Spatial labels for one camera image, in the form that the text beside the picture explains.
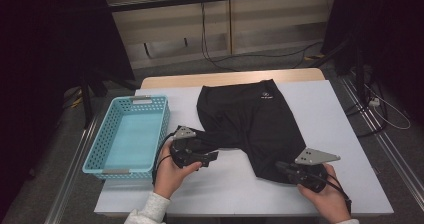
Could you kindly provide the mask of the black shorts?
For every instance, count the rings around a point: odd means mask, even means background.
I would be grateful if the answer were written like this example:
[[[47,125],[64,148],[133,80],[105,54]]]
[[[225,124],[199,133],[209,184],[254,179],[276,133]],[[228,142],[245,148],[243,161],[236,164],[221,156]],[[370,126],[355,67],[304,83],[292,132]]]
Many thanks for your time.
[[[204,86],[197,100],[197,113],[213,146],[245,152],[258,178],[289,182],[276,163],[292,163],[306,144],[274,81]]]

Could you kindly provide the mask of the wooden table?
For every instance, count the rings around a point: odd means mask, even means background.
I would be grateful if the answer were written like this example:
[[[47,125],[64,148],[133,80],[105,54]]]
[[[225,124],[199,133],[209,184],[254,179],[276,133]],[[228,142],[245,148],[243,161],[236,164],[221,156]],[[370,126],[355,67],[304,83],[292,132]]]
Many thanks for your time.
[[[243,71],[228,73],[190,74],[148,77],[141,84],[142,89],[181,88],[196,86],[223,86],[254,83],[273,79],[276,83],[321,81],[324,74],[318,68]]]

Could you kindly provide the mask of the wide black curtain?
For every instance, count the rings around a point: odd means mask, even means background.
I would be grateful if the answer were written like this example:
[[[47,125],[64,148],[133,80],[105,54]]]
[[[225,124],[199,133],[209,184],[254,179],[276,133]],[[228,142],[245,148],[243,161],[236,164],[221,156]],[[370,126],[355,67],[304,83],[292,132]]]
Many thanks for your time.
[[[0,221],[82,82],[133,79],[106,0],[0,0]]]

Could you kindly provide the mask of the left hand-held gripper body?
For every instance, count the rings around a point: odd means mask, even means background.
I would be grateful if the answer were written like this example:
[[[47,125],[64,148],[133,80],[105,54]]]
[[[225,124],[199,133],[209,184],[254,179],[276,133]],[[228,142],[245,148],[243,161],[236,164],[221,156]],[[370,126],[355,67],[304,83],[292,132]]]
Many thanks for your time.
[[[181,126],[173,135],[170,153],[174,163],[179,167],[191,165],[194,162],[201,162],[203,155],[194,150],[201,140],[196,137],[196,133],[190,128]]]

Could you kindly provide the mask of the light blue plastic basket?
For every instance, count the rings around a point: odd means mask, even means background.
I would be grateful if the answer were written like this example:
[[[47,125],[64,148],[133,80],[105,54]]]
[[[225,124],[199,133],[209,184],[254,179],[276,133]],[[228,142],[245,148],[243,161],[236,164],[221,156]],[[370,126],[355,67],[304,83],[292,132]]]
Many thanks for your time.
[[[99,179],[150,179],[169,118],[165,95],[114,98],[82,171]]]

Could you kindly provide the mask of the narrow black curtain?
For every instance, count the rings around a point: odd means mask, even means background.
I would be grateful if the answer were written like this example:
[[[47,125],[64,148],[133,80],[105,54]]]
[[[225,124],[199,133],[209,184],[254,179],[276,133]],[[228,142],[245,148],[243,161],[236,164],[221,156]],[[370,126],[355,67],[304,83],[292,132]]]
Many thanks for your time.
[[[375,76],[424,125],[424,0],[334,0],[321,52],[349,37]]]

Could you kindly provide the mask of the white table cover sheet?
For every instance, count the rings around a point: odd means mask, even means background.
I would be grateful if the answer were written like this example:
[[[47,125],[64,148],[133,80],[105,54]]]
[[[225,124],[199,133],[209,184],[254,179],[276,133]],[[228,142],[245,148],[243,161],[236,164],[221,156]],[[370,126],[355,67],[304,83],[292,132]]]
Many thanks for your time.
[[[352,215],[391,214],[378,181],[329,81],[279,83],[306,145],[341,157],[333,163],[337,179],[352,200]],[[152,190],[149,180],[108,180],[94,212],[125,217],[141,209]],[[315,216],[314,206],[296,187],[259,179],[246,154],[221,150],[207,168],[189,175],[173,194],[173,217]]]

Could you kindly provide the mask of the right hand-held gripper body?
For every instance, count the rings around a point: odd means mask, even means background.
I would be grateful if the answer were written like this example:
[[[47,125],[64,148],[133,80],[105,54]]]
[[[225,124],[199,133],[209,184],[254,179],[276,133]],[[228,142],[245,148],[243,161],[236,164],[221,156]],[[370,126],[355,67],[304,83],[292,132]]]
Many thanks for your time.
[[[315,193],[321,192],[327,184],[328,172],[324,163],[340,160],[336,154],[305,148],[294,160],[294,181]]]

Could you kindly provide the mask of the person's left hand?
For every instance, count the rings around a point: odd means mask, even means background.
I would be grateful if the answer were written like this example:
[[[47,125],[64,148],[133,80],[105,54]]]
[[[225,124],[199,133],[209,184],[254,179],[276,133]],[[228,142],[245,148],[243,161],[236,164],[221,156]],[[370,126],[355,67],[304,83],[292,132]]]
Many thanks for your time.
[[[184,168],[179,168],[170,154],[172,142],[168,141],[161,149],[159,164],[153,192],[170,199],[173,193],[181,186],[184,179],[201,168],[201,162],[195,162]]]

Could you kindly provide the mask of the metal floor rail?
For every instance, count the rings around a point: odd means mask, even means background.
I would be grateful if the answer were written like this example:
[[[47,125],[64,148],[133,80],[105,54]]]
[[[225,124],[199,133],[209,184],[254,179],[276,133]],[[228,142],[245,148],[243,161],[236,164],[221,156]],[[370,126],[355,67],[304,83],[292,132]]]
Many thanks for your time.
[[[79,140],[75,154],[73,155],[70,166],[66,172],[65,178],[59,188],[58,193],[50,207],[44,224],[60,224],[64,215],[66,206],[72,194],[78,173],[84,162],[88,145],[97,127],[98,121],[93,119],[84,128]]]
[[[410,191],[411,195],[414,197],[415,201],[424,212],[424,183],[411,169],[409,164],[401,155],[400,151],[395,146],[395,143],[384,130],[383,126],[387,124],[387,120],[381,113],[377,111],[376,107],[367,106],[366,104],[362,104],[360,102],[359,97],[356,94],[357,88],[350,80],[341,78],[340,81],[346,89],[349,97],[355,103],[358,112],[366,122],[367,126],[370,128],[370,136],[374,136],[376,138],[384,153]]]

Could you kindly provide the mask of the black stand with upright pole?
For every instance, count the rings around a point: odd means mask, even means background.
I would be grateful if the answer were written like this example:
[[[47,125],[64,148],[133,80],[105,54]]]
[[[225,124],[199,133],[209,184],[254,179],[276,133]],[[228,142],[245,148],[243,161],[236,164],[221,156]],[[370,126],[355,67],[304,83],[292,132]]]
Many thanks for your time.
[[[356,38],[349,34],[339,45],[337,45],[333,50],[328,54],[325,54],[323,58],[315,61],[311,68],[319,68],[326,62],[334,59],[336,56],[340,56],[342,52],[348,49],[354,49],[356,53],[355,59],[355,80],[356,80],[356,93],[358,99],[363,104],[367,103],[366,100],[366,91],[365,91],[365,77],[364,77],[364,61],[363,61],[363,52],[358,46]]]

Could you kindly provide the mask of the person's right hand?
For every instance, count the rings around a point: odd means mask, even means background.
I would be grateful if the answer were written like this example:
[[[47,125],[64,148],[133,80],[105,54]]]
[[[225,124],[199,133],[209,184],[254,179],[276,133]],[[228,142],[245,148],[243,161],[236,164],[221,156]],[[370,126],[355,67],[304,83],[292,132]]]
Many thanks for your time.
[[[344,195],[331,185],[327,185],[319,193],[315,193],[302,185],[298,185],[297,188],[330,224],[342,224],[352,220]]]

